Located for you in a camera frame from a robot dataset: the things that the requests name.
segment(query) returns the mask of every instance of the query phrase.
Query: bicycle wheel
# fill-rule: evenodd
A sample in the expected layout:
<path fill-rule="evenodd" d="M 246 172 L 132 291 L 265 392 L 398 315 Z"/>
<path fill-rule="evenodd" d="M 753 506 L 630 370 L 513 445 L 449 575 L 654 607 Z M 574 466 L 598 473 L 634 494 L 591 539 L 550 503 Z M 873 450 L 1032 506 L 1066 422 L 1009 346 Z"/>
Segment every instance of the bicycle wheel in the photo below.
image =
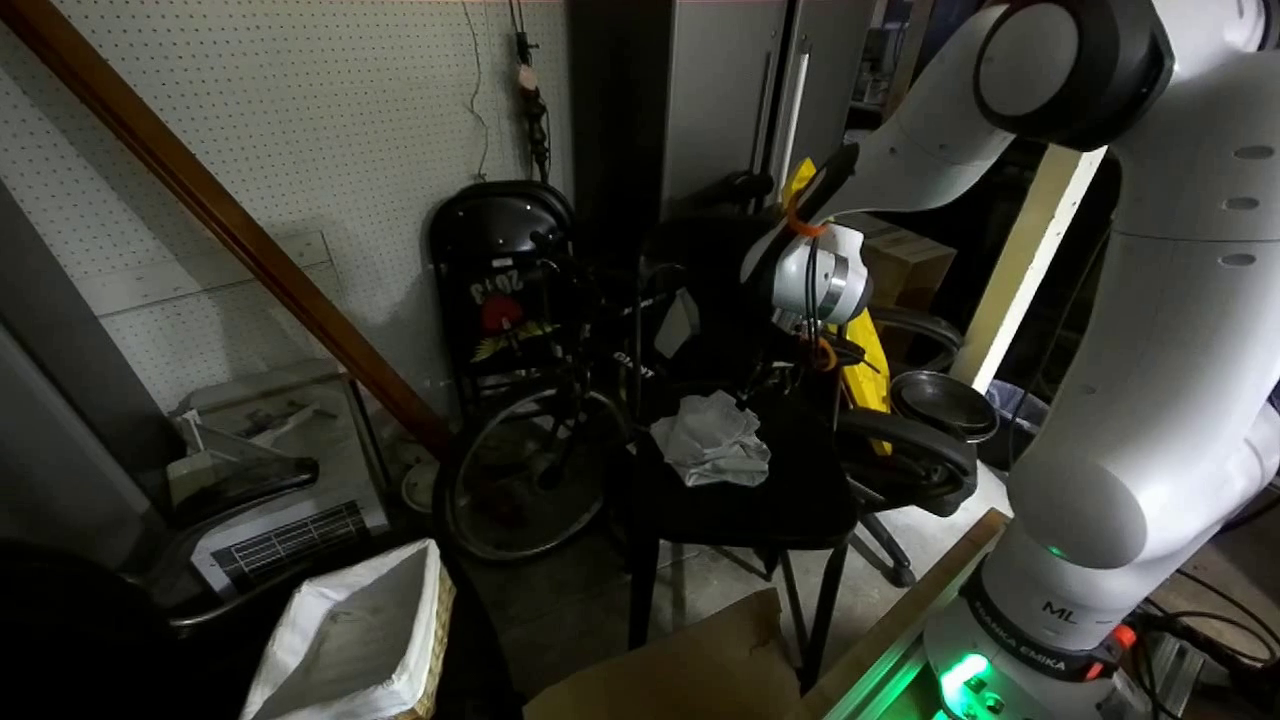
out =
<path fill-rule="evenodd" d="M 513 564 L 579 536 L 630 426 L 603 392 L 536 389 L 485 415 L 444 460 L 438 511 L 459 550 Z"/>

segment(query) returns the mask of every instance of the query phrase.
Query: wire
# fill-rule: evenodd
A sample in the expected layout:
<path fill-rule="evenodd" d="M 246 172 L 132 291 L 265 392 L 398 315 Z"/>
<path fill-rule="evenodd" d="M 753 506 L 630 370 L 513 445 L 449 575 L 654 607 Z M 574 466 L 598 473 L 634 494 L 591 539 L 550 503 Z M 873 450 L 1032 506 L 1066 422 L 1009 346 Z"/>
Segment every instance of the wire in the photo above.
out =
<path fill-rule="evenodd" d="M 1187 625 L 1187 619 L 1230 625 L 1230 626 L 1253 636 L 1270 657 L 1253 657 L 1253 650 L 1246 650 L 1246 648 L 1235 648 L 1235 644 L 1225 644 L 1225 640 L 1211 640 L 1211 636 L 1203 636 L 1203 640 L 1218 644 L 1218 648 L 1225 648 L 1225 650 L 1233 650 L 1233 657 L 1242 657 L 1242 659 L 1253 659 L 1253 663 L 1280 659 L 1275 644 L 1271 644 L 1261 626 L 1253 626 L 1253 625 L 1246 625 L 1246 619 L 1235 619 L 1235 616 L 1221 616 L 1221 612 L 1168 612 L 1166 619 L 1183 625 L 1183 626 L 1194 626 L 1196 636 L 1202 636 L 1202 626 Z"/>
<path fill-rule="evenodd" d="M 1155 691 L 1155 669 L 1153 669 L 1153 644 L 1150 644 L 1150 640 L 1138 644 L 1132 681 L 1138 681 L 1138 686 L 1144 686 L 1144 696 L 1153 698 L 1153 720 L 1166 720 L 1166 715 L 1178 720 L 1178 713 L 1172 713 L 1172 709 L 1160 698 L 1160 691 Z"/>
<path fill-rule="evenodd" d="M 1208 596 L 1233 603 L 1233 607 L 1246 612 L 1271 644 L 1280 644 L 1280 631 L 1275 631 L 1266 616 L 1258 616 L 1250 603 L 1242 603 L 1235 596 L 1221 592 L 1218 584 L 1208 584 L 1203 575 L 1196 575 L 1196 570 L 1187 570 L 1187 568 L 1179 568 L 1178 575 L 1187 579 L 1187 584 L 1196 584 L 1196 587 L 1203 587 Z"/>
<path fill-rule="evenodd" d="M 479 42 L 479 27 L 475 27 L 475 15 L 472 15 L 472 5 L 459 0 L 459 9 L 464 9 L 464 20 L 467 20 L 472 61 L 475 61 L 475 84 L 472 84 L 472 96 L 467 96 L 467 114 L 472 114 L 475 129 L 479 129 L 479 155 L 475 155 L 472 179 L 485 179 L 485 164 L 489 164 L 489 120 L 485 120 L 485 111 L 479 111 L 479 91 L 485 91 L 485 42 Z"/>
<path fill-rule="evenodd" d="M 513 30 L 526 30 L 526 5 L 507 0 Z"/>

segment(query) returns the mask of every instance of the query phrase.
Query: robotic arm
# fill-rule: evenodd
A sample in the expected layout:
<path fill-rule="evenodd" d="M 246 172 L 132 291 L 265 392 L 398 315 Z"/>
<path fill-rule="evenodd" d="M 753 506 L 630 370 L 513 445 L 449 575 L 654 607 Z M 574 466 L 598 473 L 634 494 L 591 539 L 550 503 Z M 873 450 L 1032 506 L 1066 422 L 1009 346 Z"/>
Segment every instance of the robotic arm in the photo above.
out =
<path fill-rule="evenodd" d="M 1275 27 L 1270 0 L 990 9 L 827 201 L 949 204 L 1012 136 L 1113 143 L 1123 164 L 1091 328 L 1009 481 L 1015 523 L 926 631 L 939 675 L 963 657 L 992 669 L 968 715 L 1110 715 L 1102 648 L 1275 474 Z"/>

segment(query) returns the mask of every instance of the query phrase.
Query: white wall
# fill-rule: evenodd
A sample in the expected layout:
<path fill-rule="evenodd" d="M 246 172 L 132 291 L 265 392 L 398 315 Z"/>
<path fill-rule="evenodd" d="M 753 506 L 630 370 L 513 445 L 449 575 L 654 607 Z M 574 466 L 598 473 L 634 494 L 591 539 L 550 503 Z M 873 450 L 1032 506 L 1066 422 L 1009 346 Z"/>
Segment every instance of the white wall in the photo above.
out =
<path fill-rule="evenodd" d="M 442 409 L 449 364 L 426 223 L 479 164 L 492 179 L 526 174 L 507 91 L 507 5 L 59 9 Z M 570 189 L 566 0 L 530 0 L 530 30 L 550 91 L 551 179 Z M 0 179 L 159 409 L 193 389 L 321 353 L 10 27 Z"/>

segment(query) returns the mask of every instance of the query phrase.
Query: white cloth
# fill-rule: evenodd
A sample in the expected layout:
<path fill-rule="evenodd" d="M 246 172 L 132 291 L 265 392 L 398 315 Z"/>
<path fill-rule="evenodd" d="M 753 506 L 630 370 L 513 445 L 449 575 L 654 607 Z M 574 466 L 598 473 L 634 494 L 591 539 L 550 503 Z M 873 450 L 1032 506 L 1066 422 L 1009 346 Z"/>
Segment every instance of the white cloth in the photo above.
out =
<path fill-rule="evenodd" d="M 770 445 L 756 434 L 759 418 L 735 409 L 729 392 L 685 394 L 675 415 L 655 418 L 647 433 L 665 460 L 690 488 L 739 483 L 756 488 L 770 474 Z"/>

